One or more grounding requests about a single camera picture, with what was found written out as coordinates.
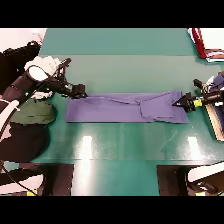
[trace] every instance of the robotic arm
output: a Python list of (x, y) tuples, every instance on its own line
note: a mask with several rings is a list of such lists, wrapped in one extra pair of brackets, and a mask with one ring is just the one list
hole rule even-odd
[(52, 57), (36, 57), (25, 66), (25, 72), (14, 81), (0, 99), (0, 138), (10, 118), (36, 91), (43, 87), (73, 99), (85, 98), (85, 85), (68, 83), (65, 70), (70, 58), (60, 62)]

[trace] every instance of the red cloth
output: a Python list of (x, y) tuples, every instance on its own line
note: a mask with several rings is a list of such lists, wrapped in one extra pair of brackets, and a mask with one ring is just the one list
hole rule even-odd
[(207, 56), (205, 54), (204, 44), (203, 44), (202, 40), (199, 38), (195, 28), (192, 28), (192, 35), (193, 35), (194, 40), (195, 40), (195, 44), (196, 44), (196, 48), (197, 48), (199, 57), (200, 58), (207, 58)]

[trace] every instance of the purple towel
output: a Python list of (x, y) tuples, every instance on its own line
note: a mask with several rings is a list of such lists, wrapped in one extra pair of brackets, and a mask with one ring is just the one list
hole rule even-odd
[(90, 94), (69, 99), (66, 122), (154, 122), (187, 123), (183, 108), (172, 104), (181, 91), (163, 93)]

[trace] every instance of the dark green cloth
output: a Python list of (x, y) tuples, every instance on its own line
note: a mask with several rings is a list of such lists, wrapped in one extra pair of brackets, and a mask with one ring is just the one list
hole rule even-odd
[(18, 124), (49, 124), (55, 120), (53, 105), (46, 101), (29, 99), (11, 118)]

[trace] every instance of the green table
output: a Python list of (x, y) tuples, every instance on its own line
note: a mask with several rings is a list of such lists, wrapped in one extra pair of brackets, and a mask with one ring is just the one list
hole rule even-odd
[[(196, 56), (186, 29), (48, 29), (40, 54), (72, 58), (67, 79), (88, 93), (193, 91), (221, 70)], [(51, 101), (51, 145), (34, 162), (75, 163), (73, 195), (158, 195), (157, 164), (224, 159), (205, 109), (188, 124), (66, 124), (67, 99)]]

